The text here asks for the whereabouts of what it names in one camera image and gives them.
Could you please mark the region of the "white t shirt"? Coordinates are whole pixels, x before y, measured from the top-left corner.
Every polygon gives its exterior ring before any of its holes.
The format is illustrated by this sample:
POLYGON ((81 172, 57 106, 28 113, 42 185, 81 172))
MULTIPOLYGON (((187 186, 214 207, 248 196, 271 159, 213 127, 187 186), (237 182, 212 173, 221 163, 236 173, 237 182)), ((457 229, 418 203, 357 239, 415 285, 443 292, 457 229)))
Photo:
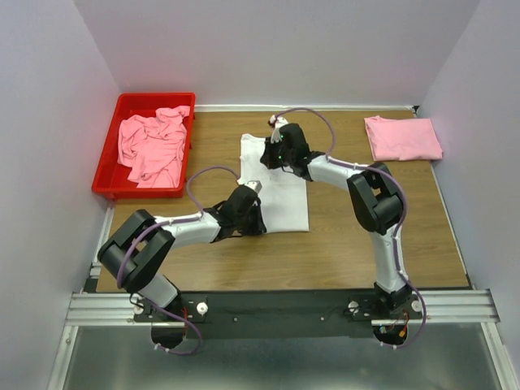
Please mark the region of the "white t shirt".
POLYGON ((306 181, 281 169, 267 169, 260 162, 264 149, 262 138, 251 134, 241 136, 238 183, 252 180, 261 183, 259 198, 268 233, 309 231, 306 181))

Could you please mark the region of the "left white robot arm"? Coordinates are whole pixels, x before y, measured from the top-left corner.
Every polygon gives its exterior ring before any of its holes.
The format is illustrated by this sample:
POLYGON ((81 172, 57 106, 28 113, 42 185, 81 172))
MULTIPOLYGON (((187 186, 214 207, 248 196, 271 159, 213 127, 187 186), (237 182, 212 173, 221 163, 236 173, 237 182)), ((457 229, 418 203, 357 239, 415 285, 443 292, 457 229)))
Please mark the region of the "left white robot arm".
POLYGON ((230 197, 202 212, 159 222, 146 210, 134 212, 98 250, 97 260, 115 278, 118 288, 137 293, 162 310, 182 313, 180 290, 159 268, 173 249, 213 244, 230 238, 267 232, 259 194, 251 180, 230 197))

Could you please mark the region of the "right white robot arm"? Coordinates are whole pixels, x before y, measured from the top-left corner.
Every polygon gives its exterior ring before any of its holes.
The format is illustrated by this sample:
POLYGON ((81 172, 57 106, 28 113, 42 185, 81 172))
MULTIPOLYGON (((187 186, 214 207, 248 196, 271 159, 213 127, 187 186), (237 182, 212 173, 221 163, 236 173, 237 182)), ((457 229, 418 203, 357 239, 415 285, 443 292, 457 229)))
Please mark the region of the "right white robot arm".
POLYGON ((359 165, 312 151, 296 123, 272 125, 260 162, 307 181, 330 184, 348 192, 357 222, 369 233, 375 255, 373 313, 389 316, 413 294, 405 271, 401 227, 407 215, 403 188, 379 162, 359 165))

